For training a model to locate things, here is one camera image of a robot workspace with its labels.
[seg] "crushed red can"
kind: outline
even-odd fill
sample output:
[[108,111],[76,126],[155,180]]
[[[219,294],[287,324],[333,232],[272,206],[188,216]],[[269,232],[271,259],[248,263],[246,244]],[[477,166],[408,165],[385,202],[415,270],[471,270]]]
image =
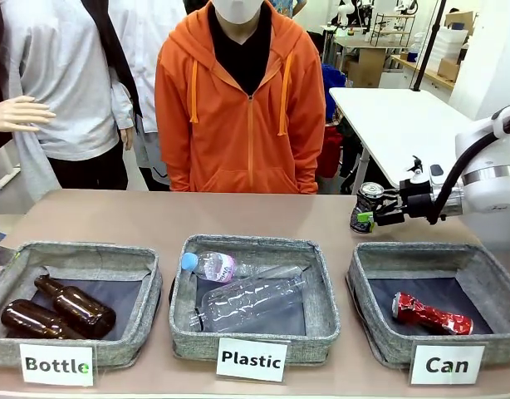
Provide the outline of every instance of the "crushed red can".
[[471,318],[423,305],[407,293],[397,293],[391,309],[396,320],[402,323],[421,324],[437,333],[470,335],[473,332]]

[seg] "label sign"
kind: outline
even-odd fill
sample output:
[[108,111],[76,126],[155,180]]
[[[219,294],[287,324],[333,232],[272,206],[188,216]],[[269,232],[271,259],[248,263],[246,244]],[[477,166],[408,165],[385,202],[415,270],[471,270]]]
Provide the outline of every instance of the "label sign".
[[282,381],[287,345],[221,338],[216,373],[221,376]]
[[458,385],[477,381],[485,346],[418,345],[411,384]]
[[21,344],[24,382],[72,387],[93,385],[92,347]]

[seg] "hand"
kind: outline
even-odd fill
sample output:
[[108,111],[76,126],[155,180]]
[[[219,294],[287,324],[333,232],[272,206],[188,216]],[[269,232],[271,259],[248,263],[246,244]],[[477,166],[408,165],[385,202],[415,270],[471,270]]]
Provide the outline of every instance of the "hand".
[[39,131],[23,123],[49,123],[56,114],[48,106],[37,104],[35,98],[20,96],[0,102],[0,131]]
[[120,129],[120,138],[124,143],[124,148],[126,151],[131,150],[131,147],[133,145],[133,134],[134,134],[133,127],[130,127],[129,129]]

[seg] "orange jacket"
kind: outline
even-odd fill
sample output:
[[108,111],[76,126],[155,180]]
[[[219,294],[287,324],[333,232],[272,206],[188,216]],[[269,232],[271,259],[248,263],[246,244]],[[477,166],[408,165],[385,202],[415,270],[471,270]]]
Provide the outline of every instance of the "orange jacket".
[[159,53],[155,112],[172,190],[315,194],[325,97],[314,44],[272,7],[266,75],[250,97],[214,56],[208,9]]

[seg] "black pole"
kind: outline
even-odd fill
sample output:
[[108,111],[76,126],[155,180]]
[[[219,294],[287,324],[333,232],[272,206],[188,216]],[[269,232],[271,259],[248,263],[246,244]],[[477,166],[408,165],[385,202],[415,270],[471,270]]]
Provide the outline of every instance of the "black pole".
[[441,26],[441,18],[444,15],[445,3],[447,0],[440,0],[438,15],[436,16],[436,21],[432,26],[432,32],[430,33],[429,45],[424,52],[423,63],[421,64],[421,68],[419,69],[418,77],[415,80],[413,91],[419,91],[419,87],[421,86],[421,81],[423,80],[424,72],[427,69],[427,64],[429,63],[430,53],[432,52],[432,47],[434,47],[434,42],[436,41],[436,36],[438,35],[439,27]]

